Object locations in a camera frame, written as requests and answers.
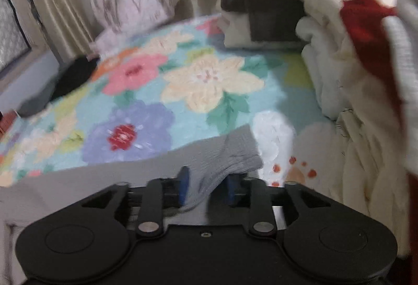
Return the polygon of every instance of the gray fabric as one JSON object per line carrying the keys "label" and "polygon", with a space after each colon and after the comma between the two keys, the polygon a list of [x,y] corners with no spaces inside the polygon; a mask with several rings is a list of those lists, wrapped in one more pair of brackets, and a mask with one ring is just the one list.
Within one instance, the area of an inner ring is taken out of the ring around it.
{"label": "gray fabric", "polygon": [[24,178],[0,189],[0,247],[4,251],[0,254],[0,284],[20,284],[25,279],[13,248],[22,228],[31,222],[117,182],[144,186],[155,178],[175,177],[184,165],[191,171],[187,206],[182,213],[166,217],[165,224],[242,223],[245,210],[221,206],[219,199],[211,197],[209,201],[208,195],[227,174],[254,172],[262,167],[248,125],[150,160],[73,168]]}
{"label": "gray fabric", "polygon": [[418,0],[398,0],[398,17],[383,19],[407,133],[405,167],[418,175]]}
{"label": "gray fabric", "polygon": [[58,77],[54,76],[37,95],[24,101],[17,111],[18,115],[22,118],[29,118],[44,110],[55,91],[57,81]]}

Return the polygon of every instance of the green leaf print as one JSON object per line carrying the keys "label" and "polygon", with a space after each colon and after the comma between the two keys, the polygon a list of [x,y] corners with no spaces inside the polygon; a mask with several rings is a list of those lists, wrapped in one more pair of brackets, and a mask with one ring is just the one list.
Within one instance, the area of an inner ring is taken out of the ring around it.
{"label": "green leaf print", "polygon": [[189,42],[179,42],[177,43],[177,47],[178,48],[183,48],[183,49],[187,49],[187,48],[192,48],[192,47],[196,47],[200,45],[200,41],[198,40],[192,40]]}
{"label": "green leaf print", "polygon": [[24,177],[26,177],[26,175],[29,173],[28,170],[19,170],[17,175],[16,175],[16,180],[20,180]]}
{"label": "green leaf print", "polygon": [[208,113],[206,123],[215,125],[220,134],[226,134],[235,129],[240,112],[249,113],[247,96],[224,92],[218,106]]}
{"label": "green leaf print", "polygon": [[46,130],[47,133],[52,133],[53,131],[55,131],[55,124],[49,125]]}
{"label": "green leaf print", "polygon": [[70,153],[77,151],[84,144],[84,133],[83,131],[73,131],[67,139],[65,139],[59,146],[61,153]]}
{"label": "green leaf print", "polygon": [[104,89],[104,87],[109,83],[108,79],[103,79],[102,81],[100,81],[99,83],[97,83],[97,85],[95,85],[93,87],[93,90],[90,93],[91,97],[96,97],[97,95],[99,95],[100,93],[102,93],[102,90]]}
{"label": "green leaf print", "polygon": [[185,60],[185,63],[192,63],[197,58],[200,58],[203,55],[213,54],[214,52],[215,52],[215,49],[212,47],[204,47],[204,48],[188,51],[187,59]]}
{"label": "green leaf print", "polygon": [[260,79],[266,78],[268,71],[283,64],[278,57],[255,57],[245,58],[244,66],[241,71],[252,73]]}
{"label": "green leaf print", "polygon": [[43,172],[44,172],[44,173],[51,173],[51,172],[53,172],[54,170],[55,170],[55,168],[54,168],[54,166],[53,166],[53,165],[47,164],[47,165],[45,166],[45,168],[43,169]]}
{"label": "green leaf print", "polygon": [[158,70],[160,71],[160,74],[164,74],[179,67],[180,66],[177,63],[171,60],[171,61],[168,61],[166,64],[159,66]]}
{"label": "green leaf print", "polygon": [[135,93],[133,91],[124,91],[123,93],[113,98],[114,103],[119,108],[128,107],[131,104],[131,102],[134,100],[135,100]]}

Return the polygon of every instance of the mattress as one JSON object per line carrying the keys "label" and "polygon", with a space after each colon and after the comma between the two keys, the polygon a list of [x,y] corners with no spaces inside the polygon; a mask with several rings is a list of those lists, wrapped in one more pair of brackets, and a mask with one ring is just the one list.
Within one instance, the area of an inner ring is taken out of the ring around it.
{"label": "mattress", "polygon": [[250,124],[261,178],[329,195],[335,124],[317,105],[300,53],[226,49],[216,23],[200,17],[135,36],[88,83],[17,119],[0,143],[0,185],[152,158]]}

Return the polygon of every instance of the white towel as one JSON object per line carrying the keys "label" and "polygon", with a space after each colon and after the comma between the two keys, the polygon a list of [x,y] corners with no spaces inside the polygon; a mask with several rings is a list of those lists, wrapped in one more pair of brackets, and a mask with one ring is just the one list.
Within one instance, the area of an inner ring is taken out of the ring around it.
{"label": "white towel", "polygon": [[333,58],[338,47],[327,30],[312,17],[300,19],[296,34],[311,43],[302,51],[302,57],[311,75],[322,113],[335,120],[340,112],[351,107],[341,92],[342,86],[339,82],[344,62]]}
{"label": "white towel", "polygon": [[[344,63],[338,80],[353,109],[348,110],[353,112],[352,117],[341,117],[338,124],[341,130],[346,129],[339,136],[345,141],[340,155],[344,168],[333,188],[333,197],[389,227],[398,241],[398,254],[406,255],[409,250],[408,184],[400,160],[402,135],[398,120],[383,84],[367,73],[356,57],[339,15],[343,0],[303,1],[306,13],[335,42],[336,51],[331,51],[333,55],[329,58],[337,67]],[[387,6],[396,4],[396,0],[378,1]],[[319,54],[321,47],[314,46],[314,42],[312,36],[311,46]]]}

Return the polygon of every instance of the yellow flower print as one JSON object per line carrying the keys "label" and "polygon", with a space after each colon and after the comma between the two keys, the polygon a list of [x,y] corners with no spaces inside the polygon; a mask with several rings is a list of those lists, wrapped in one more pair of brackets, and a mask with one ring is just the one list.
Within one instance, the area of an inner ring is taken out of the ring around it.
{"label": "yellow flower print", "polygon": [[45,118],[49,113],[51,113],[51,110],[52,105],[49,103],[43,111],[29,118],[29,124],[33,125],[37,123],[39,120]]}
{"label": "yellow flower print", "polygon": [[281,56],[283,61],[289,65],[284,83],[289,87],[313,89],[314,85],[309,75],[308,69],[300,54],[285,54]]}
{"label": "yellow flower print", "polygon": [[191,65],[174,69],[163,76],[169,84],[161,93],[161,101],[185,99],[192,111],[207,113],[218,105],[224,91],[247,94],[262,89],[264,81],[240,71],[243,65],[241,57],[220,61],[212,54],[201,56]]}
{"label": "yellow flower print", "polygon": [[83,146],[85,135],[83,131],[75,130],[72,131],[67,139],[65,139],[59,146],[61,153],[69,153],[78,150]]}
{"label": "yellow flower print", "polygon": [[13,184],[13,175],[10,171],[3,171],[0,174],[0,187],[9,187]]}
{"label": "yellow flower print", "polygon": [[194,49],[192,51],[187,52],[187,59],[184,61],[185,63],[192,63],[197,58],[200,58],[203,55],[213,54],[215,49],[212,47],[204,47],[200,49]]}
{"label": "yellow flower print", "polygon": [[173,54],[177,51],[177,44],[189,42],[193,39],[192,34],[181,34],[180,31],[173,31],[167,35],[152,38],[135,54]]}
{"label": "yellow flower print", "polygon": [[87,95],[90,87],[85,85],[71,94],[64,97],[57,106],[54,107],[55,121],[60,121],[62,118],[70,114],[78,103]]}
{"label": "yellow flower print", "polygon": [[67,138],[77,123],[77,114],[73,110],[68,116],[60,119],[54,130],[46,133],[35,143],[38,150],[35,163],[51,157],[56,149],[61,145],[62,141]]}
{"label": "yellow flower print", "polygon": [[16,146],[9,150],[0,165],[0,171],[5,171],[13,164],[15,154],[17,152]]}

